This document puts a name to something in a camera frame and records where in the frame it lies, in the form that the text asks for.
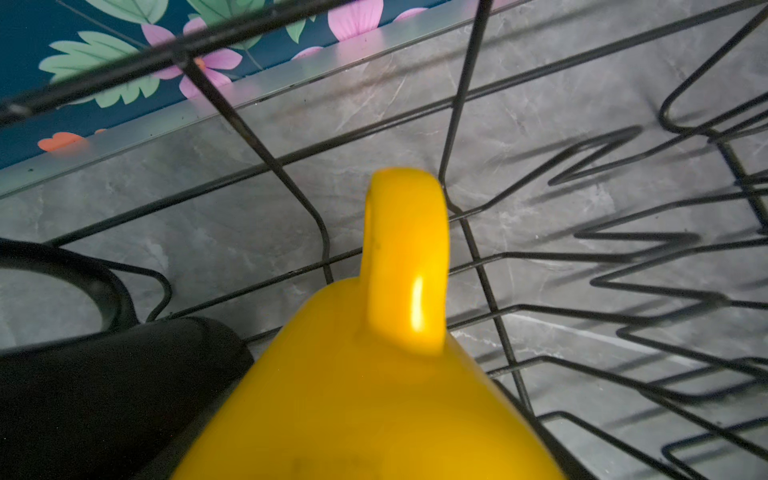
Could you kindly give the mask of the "black mug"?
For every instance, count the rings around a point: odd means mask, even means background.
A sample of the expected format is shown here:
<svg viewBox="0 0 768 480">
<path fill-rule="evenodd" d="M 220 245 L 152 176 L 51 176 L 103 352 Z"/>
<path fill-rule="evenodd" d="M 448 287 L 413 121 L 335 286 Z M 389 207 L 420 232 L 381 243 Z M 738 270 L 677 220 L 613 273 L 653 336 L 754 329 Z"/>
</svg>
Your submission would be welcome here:
<svg viewBox="0 0 768 480">
<path fill-rule="evenodd" d="M 137 318 L 122 266 L 55 246 L 3 240 L 5 269 L 84 292 L 99 332 L 1 355 L 1 475 L 124 479 L 155 459 L 253 365 L 208 318 Z"/>
</svg>

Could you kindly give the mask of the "yellow mug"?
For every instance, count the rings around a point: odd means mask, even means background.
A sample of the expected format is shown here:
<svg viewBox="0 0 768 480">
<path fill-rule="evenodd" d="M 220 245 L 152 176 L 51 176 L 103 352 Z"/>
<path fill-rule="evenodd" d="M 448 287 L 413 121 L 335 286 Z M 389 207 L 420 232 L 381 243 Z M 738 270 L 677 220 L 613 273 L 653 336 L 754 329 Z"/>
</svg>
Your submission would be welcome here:
<svg viewBox="0 0 768 480">
<path fill-rule="evenodd" d="M 376 172 L 361 271 L 315 293 L 191 445 L 177 479 L 560 479 L 450 335 L 447 207 L 431 174 Z"/>
</svg>

